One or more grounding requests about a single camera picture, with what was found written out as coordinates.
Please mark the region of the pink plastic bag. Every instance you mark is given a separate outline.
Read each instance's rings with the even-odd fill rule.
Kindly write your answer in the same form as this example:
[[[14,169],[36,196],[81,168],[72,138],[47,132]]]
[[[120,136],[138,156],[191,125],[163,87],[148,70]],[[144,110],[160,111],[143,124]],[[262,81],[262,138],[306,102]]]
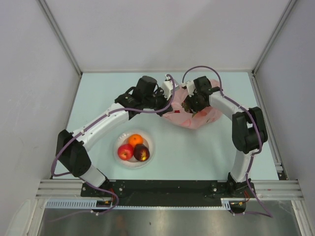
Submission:
[[[175,92],[173,102],[185,102],[187,96],[187,90],[180,86]],[[206,107],[197,113],[175,113],[171,111],[162,115],[164,119],[172,124],[188,129],[198,129],[206,124],[217,121],[221,116],[222,112],[213,107]]]

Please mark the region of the fake orange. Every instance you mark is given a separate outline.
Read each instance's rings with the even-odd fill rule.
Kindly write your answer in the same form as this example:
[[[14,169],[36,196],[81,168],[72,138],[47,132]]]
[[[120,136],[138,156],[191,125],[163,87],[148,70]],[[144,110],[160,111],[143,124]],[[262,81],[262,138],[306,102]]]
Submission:
[[[132,134],[128,138],[128,144],[131,145],[133,148],[136,145],[141,145],[143,144],[143,137],[139,134]]]

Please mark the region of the fake dark purple fruit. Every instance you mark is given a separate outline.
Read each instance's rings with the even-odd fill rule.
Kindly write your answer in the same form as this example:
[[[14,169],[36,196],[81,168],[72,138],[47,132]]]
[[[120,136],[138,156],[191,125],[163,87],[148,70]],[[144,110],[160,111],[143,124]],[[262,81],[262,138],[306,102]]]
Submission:
[[[144,144],[136,145],[134,147],[133,156],[137,161],[144,162],[150,158],[150,151]]]

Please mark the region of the fake red apple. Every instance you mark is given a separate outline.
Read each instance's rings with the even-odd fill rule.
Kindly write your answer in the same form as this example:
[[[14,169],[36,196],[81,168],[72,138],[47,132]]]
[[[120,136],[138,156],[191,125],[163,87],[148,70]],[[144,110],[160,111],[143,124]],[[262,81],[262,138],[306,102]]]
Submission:
[[[134,148],[130,144],[121,145],[117,150],[118,157],[123,161],[128,161],[133,157]]]

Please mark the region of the fake cherry tomatoes bunch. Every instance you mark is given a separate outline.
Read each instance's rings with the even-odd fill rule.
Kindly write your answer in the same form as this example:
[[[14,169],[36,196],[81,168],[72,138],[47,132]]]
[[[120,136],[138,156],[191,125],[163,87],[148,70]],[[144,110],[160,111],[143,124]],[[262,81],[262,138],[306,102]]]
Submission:
[[[189,105],[185,102],[173,102],[172,108],[175,113],[192,113]]]

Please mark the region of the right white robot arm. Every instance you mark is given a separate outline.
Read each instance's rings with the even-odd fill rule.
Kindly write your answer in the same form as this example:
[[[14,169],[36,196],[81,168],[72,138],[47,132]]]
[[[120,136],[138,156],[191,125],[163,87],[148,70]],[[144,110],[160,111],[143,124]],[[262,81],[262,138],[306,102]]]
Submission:
[[[213,87],[207,77],[199,77],[183,83],[188,96],[185,102],[194,112],[206,107],[221,111],[232,122],[232,142],[237,149],[234,165],[227,178],[227,192],[232,197],[244,193],[250,182],[249,173],[253,156],[262,150],[268,134],[262,110],[246,109],[223,94],[222,88]]]

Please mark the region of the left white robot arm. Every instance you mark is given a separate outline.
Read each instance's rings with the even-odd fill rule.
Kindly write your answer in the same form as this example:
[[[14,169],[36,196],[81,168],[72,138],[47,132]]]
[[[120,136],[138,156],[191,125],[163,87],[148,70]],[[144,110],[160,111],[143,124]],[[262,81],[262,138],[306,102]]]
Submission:
[[[56,164],[61,162],[68,174],[91,186],[97,196],[106,195],[109,190],[107,177],[93,166],[88,152],[109,131],[137,114],[162,116],[170,111],[176,84],[171,75],[167,74],[165,77],[159,87],[154,78],[142,76],[136,86],[119,95],[114,103],[93,121],[72,132],[61,131],[57,139],[56,157],[51,167],[52,176],[56,176]]]

